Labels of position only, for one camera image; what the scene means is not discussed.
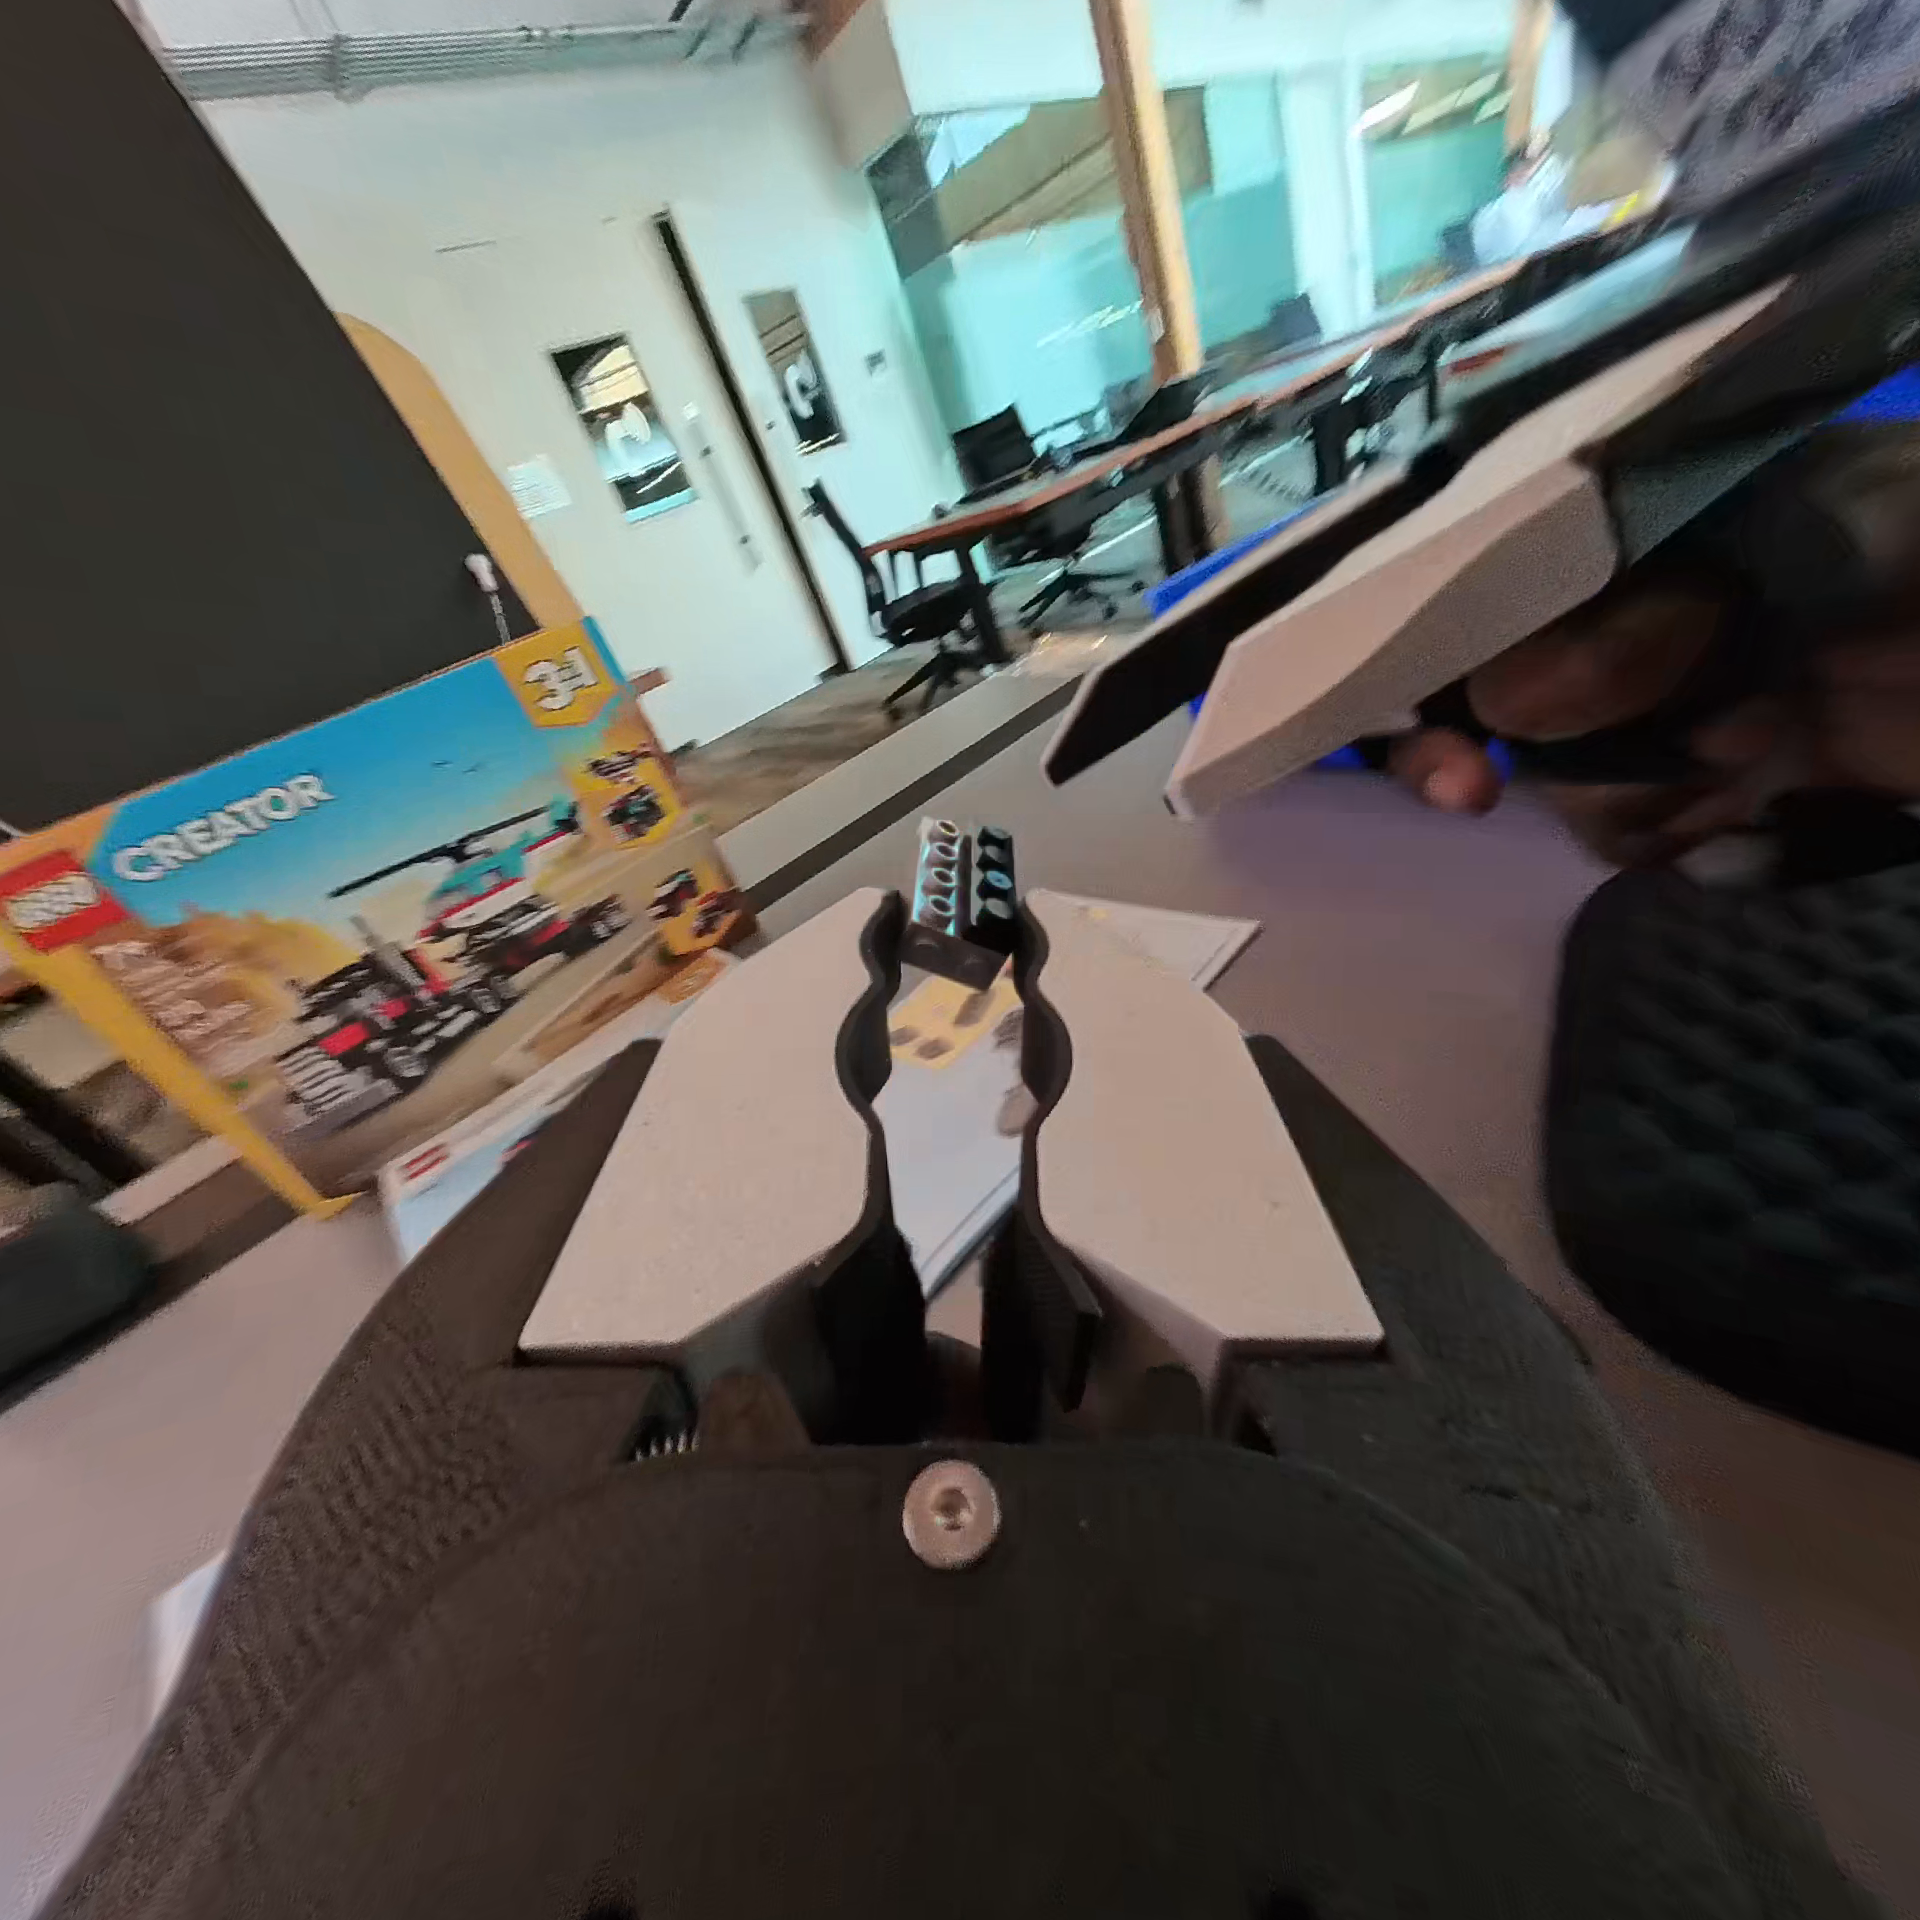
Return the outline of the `small black grey brick assembly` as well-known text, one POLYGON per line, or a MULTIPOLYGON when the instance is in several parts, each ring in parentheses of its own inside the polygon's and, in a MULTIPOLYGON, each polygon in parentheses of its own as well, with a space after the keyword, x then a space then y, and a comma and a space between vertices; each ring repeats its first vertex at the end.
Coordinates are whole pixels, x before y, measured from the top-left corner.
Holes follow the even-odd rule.
POLYGON ((898 945, 902 970, 984 994, 998 974, 1020 980, 1032 950, 1013 833, 922 815, 898 945))

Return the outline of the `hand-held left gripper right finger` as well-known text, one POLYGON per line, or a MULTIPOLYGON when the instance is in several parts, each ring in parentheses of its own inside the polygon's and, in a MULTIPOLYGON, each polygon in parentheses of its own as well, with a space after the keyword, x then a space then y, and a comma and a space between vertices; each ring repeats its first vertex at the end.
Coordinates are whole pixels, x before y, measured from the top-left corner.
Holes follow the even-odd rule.
POLYGON ((984 1262, 989 1435, 1234 1435, 1252 1370, 1377 1363, 1271 1047, 1056 889, 1020 901, 1013 986, 1032 1113, 984 1262))

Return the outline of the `blue plastic bin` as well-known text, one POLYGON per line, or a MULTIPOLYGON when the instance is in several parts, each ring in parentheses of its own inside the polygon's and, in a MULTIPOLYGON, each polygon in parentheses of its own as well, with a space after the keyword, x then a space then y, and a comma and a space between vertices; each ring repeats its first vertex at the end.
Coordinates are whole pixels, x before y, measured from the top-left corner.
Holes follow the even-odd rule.
MULTIPOLYGON (((1766 439, 1692 444, 1670 462, 1636 463, 1636 467, 1606 467, 1604 463, 1606 495, 1618 515, 1618 532, 1624 536, 1624 564, 1621 564, 1618 578, 1624 575, 1624 565, 1639 564, 1662 539, 1689 530, 1702 515, 1707 515, 1714 502, 1736 495, 1769 462, 1782 458, 1789 448, 1804 444, 1810 434, 1819 434, 1820 428, 1841 422, 1841 419, 1917 419, 1917 366, 1903 366, 1903 369, 1880 378, 1877 384, 1862 390, 1844 408, 1836 408, 1826 419, 1813 419, 1810 428, 1792 422, 1789 432, 1766 434, 1766 439)), ((1303 515, 1284 522, 1267 539, 1281 536, 1302 518, 1303 515)), ((1165 608, 1157 617, 1173 612, 1181 600, 1188 600, 1188 591, 1204 589, 1225 565, 1259 552, 1267 539, 1254 539, 1222 564, 1191 565, 1188 575, 1181 575, 1173 580, 1173 589, 1165 589, 1165 608)), ((1423 706, 1414 710, 1414 716, 1395 721, 1386 733, 1359 735, 1336 752, 1359 752, 1366 739, 1386 739, 1395 727, 1414 727, 1423 706)))

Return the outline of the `dark grey pouch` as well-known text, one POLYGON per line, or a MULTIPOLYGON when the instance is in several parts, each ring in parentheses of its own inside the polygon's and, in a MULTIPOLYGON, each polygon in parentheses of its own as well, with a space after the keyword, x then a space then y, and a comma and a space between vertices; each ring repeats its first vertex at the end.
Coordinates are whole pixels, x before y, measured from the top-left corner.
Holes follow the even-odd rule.
POLYGON ((33 1380, 154 1293, 149 1249, 71 1186, 3 1205, 3 1389, 33 1380))

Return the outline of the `black wall panel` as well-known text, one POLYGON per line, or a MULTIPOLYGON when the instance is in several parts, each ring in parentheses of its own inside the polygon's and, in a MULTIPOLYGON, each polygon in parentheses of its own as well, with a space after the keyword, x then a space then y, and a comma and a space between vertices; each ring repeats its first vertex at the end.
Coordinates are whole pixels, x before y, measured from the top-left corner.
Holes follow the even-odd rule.
POLYGON ((118 3, 3 3, 3 825, 525 638, 404 417, 118 3))

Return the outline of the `black office chair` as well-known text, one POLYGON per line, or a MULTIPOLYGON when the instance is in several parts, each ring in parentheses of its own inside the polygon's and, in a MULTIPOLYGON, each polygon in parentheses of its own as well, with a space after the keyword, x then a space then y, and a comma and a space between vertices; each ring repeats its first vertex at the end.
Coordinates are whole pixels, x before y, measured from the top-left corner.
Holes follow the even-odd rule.
POLYGON ((922 650, 922 662, 883 697, 890 721, 902 716, 908 696, 920 696, 916 715, 922 716, 966 678, 989 678, 1009 666, 990 619, 990 600, 973 575, 946 580, 908 575, 908 586, 890 586, 890 575, 864 552, 828 491, 820 482, 802 482, 802 497, 854 565, 869 633, 890 650, 922 650))

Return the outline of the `colourful building set box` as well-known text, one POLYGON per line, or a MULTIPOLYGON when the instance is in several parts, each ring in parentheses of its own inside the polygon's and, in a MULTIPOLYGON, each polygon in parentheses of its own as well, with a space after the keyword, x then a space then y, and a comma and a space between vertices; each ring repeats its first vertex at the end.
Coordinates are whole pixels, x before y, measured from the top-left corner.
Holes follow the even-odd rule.
POLYGON ((754 932, 595 619, 3 847, 3 957, 329 1216, 754 932))

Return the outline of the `wooden pillar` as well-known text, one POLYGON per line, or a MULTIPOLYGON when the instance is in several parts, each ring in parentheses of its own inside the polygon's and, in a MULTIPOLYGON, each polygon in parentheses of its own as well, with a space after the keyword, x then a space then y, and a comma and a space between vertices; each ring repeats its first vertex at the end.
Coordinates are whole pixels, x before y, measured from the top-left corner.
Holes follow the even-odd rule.
POLYGON ((1137 280, 1150 369, 1157 390, 1188 400, 1185 467, 1165 467, 1152 488, 1152 522, 1165 575, 1199 564, 1217 536, 1217 477, 1204 454, 1204 327, 1188 267, 1181 175, 1165 116, 1165 91, 1152 71, 1145 3, 1090 3, 1090 39, 1101 71, 1111 175, 1120 188, 1123 246, 1137 280))

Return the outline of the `person's right hand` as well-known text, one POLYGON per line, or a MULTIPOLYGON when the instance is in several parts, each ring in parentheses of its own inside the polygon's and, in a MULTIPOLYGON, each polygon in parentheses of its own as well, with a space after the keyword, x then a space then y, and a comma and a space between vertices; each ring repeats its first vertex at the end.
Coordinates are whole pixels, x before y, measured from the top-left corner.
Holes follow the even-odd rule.
POLYGON ((1360 760, 1449 815, 1518 783, 1618 872, 1917 868, 1917 419, 1820 428, 1360 760))

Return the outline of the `long wood-top office desk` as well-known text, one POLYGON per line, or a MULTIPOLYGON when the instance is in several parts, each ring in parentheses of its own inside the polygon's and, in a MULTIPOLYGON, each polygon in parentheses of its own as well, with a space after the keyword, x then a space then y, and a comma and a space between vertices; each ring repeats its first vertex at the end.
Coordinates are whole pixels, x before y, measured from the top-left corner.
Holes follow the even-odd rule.
POLYGON ((1039 522, 1097 526, 1126 497, 1150 495, 1157 502, 1160 565, 1165 575, 1175 575, 1188 564, 1208 559, 1222 539, 1204 467, 1273 408, 1281 408, 1281 400, 1271 393, 1222 395, 1160 434, 1123 441, 1052 477, 1020 481, 1017 488, 1003 488, 975 506, 930 518, 898 536, 867 539, 854 555, 858 564, 951 555, 984 666, 1003 667, 1009 657, 990 612, 990 591, 973 564, 984 542, 1013 539, 1020 530, 1039 522))
POLYGON ((1445 351, 1493 327, 1522 273, 1522 261, 1476 273, 1262 369, 1225 432, 1222 477, 1296 508, 1380 467, 1434 422, 1445 351))

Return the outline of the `light blue closed booklet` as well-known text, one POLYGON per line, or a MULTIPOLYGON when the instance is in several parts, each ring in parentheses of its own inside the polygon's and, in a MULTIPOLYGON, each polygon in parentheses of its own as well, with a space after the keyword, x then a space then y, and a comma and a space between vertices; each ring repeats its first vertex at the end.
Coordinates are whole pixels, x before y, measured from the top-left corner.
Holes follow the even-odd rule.
POLYGON ((612 1030, 490 1098, 470 1117, 404 1148, 378 1171, 378 1205, 401 1263, 463 1216, 612 1062, 663 1030, 612 1030))

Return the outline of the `yellow arched panel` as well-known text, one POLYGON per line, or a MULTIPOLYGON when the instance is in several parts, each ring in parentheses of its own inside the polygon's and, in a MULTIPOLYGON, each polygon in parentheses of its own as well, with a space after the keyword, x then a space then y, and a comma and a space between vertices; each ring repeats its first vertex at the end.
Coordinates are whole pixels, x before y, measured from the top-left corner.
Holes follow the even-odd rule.
POLYGON ((486 454, 467 434, 467 422, 417 356, 370 322, 336 312, 336 326, 467 518, 475 536, 470 552, 490 559, 499 586, 517 591, 534 630, 583 619, 583 608, 574 589, 564 589, 531 526, 521 518, 504 481, 490 467, 486 454))

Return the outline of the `black quilted pad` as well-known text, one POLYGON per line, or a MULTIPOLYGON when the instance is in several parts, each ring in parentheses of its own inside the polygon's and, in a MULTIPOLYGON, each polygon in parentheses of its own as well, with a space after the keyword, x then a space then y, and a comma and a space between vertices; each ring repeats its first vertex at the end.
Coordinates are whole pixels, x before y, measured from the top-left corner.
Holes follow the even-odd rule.
POLYGON ((1621 872, 1557 954, 1543 1195, 1569 1277, 1692 1380, 1917 1455, 1917 864, 1621 872))

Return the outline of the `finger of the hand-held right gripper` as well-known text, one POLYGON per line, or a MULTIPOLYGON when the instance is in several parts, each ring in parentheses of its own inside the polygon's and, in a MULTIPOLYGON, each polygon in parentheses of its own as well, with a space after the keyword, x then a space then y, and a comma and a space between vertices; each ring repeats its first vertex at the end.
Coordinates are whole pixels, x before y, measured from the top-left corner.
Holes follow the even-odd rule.
POLYGON ((1522 481, 1551 462, 1592 467, 1613 518, 1621 569, 1624 536, 1618 532, 1604 458, 1659 405, 1689 393, 1714 358, 1755 341, 1789 290, 1792 285, 1766 285, 1633 351, 1604 349, 1595 369, 1584 374, 1543 366, 1546 395, 1522 400, 1489 439, 1476 441, 1468 419, 1453 419, 1453 434, 1429 439, 1408 462, 1312 506, 1281 536, 1157 617, 1126 652, 1090 667, 1044 752, 1044 783, 1066 784, 1173 710, 1204 702, 1242 633, 1296 603, 1338 564, 1449 491, 1472 462, 1487 462, 1493 481, 1522 481))
POLYGON ((1449 491, 1242 633, 1165 779, 1173 820, 1210 820, 1359 735, 1414 716, 1618 569, 1604 482, 1576 462, 1449 491))

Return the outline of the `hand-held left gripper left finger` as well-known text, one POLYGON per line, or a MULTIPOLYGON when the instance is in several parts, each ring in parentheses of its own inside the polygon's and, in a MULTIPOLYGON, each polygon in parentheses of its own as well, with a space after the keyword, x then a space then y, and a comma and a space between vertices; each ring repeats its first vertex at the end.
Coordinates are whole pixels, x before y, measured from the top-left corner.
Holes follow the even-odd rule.
POLYGON ((902 893, 858 886, 675 1018, 517 1337, 521 1363, 639 1363, 691 1401, 754 1373, 819 1445, 920 1435, 922 1293, 873 1117, 902 932, 902 893))

